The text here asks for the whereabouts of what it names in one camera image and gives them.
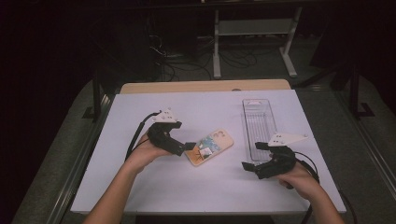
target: clear plastic case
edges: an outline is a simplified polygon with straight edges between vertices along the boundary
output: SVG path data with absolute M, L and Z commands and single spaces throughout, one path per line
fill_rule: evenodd
M 265 99 L 245 99 L 242 105 L 247 160 L 256 165 L 267 162 L 271 160 L 270 152 L 257 149 L 255 143 L 268 143 L 276 133 L 270 102 Z

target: white plastic part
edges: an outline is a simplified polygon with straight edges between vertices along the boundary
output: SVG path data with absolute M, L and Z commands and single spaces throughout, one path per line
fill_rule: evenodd
M 176 123 L 177 117 L 173 114 L 170 108 L 161 112 L 161 114 L 153 118 L 156 123 Z
M 306 135 L 294 134 L 294 133 L 276 133 L 274 134 L 270 141 L 268 141 L 269 147 L 283 147 L 288 144 L 299 142 L 307 139 Z

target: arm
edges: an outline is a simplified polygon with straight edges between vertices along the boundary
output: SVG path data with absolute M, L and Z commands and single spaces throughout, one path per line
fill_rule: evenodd
M 131 156 L 121 166 L 104 195 L 84 220 L 84 223 L 119 224 L 136 176 L 156 158 L 171 155 L 169 152 L 155 147 L 150 141 L 146 141 L 147 139 L 146 135 L 140 139 L 139 143 L 141 145 L 133 151 Z
M 300 163 L 297 162 L 293 170 L 277 178 L 281 185 L 286 187 L 288 183 L 291 184 L 303 198 L 311 202 L 317 223 L 344 223 L 329 195 Z

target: phone case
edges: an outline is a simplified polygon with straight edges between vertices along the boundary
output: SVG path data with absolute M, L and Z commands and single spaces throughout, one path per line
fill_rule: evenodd
M 193 150 L 184 151 L 191 163 L 198 166 L 233 145 L 233 139 L 224 129 L 217 129 L 195 145 Z

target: hand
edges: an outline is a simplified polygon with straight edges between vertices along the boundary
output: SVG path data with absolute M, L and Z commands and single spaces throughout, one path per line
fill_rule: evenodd
M 284 187 L 292 185 L 300 196 L 307 200 L 311 200 L 312 197 L 323 191 L 317 180 L 299 162 L 296 162 L 291 171 L 277 175 L 276 178 L 279 180 L 279 184 Z
M 130 171 L 140 173 L 145 166 L 149 165 L 158 157 L 169 155 L 172 155 L 172 153 L 152 145 L 149 137 L 144 134 L 137 143 L 137 148 L 134 149 L 123 166 L 127 167 Z

